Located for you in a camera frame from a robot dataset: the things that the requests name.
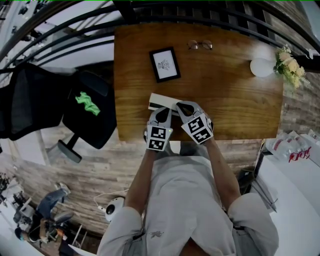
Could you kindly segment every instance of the eyeglasses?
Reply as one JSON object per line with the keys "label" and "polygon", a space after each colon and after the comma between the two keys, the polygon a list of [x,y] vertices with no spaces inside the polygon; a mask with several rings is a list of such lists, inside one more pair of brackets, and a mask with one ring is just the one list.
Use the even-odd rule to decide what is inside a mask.
{"label": "eyeglasses", "polygon": [[190,40],[187,44],[189,46],[189,50],[197,50],[199,48],[199,45],[202,45],[203,48],[207,50],[212,50],[212,42],[209,40],[204,40],[202,42],[197,42],[196,40]]}

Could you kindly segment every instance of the wooden table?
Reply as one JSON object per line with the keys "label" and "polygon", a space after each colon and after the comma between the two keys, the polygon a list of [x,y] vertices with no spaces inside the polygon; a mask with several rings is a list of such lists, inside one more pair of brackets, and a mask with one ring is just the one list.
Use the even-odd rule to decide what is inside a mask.
{"label": "wooden table", "polygon": [[[190,40],[210,40],[212,50],[189,50]],[[149,52],[174,47],[181,78],[157,83]],[[204,25],[150,23],[119,27],[114,40],[114,89],[119,138],[141,140],[151,93],[197,102],[213,119],[216,140],[274,138],[283,99],[283,79],[255,77],[254,58],[275,59],[268,44]],[[179,117],[172,140],[189,141]]]}

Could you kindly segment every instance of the picture frame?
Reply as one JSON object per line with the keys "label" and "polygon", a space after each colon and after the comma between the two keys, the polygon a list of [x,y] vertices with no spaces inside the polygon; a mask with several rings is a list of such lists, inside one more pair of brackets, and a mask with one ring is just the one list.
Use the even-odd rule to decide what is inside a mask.
{"label": "picture frame", "polygon": [[173,47],[153,50],[149,55],[157,83],[181,77]]}

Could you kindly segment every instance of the white t-shirt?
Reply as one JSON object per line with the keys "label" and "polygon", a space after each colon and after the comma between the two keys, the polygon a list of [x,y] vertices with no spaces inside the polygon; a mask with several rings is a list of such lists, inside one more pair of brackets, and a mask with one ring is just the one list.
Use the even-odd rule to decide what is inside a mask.
{"label": "white t-shirt", "polygon": [[[210,256],[235,256],[233,224],[252,229],[261,254],[274,255],[277,229],[257,194],[238,198],[227,215],[209,160],[172,156],[154,162],[144,226],[148,256],[178,256],[190,238]],[[139,213],[124,207],[110,223],[97,255],[121,256],[126,241],[142,227]]]}

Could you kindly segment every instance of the person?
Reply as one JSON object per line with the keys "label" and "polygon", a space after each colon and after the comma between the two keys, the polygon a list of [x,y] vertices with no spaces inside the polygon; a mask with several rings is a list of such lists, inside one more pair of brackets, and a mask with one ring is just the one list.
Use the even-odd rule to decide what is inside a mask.
{"label": "person", "polygon": [[16,237],[22,241],[29,241],[32,243],[41,239],[47,242],[46,237],[46,222],[51,219],[51,210],[55,207],[57,202],[62,203],[65,197],[70,194],[70,189],[64,183],[56,183],[56,190],[48,193],[37,206],[35,213],[32,216],[32,224],[28,232],[17,227],[14,230]]}
{"label": "person", "polygon": [[179,154],[169,145],[145,151],[97,255],[273,256],[279,236],[267,208],[240,194],[215,139],[181,142]]}

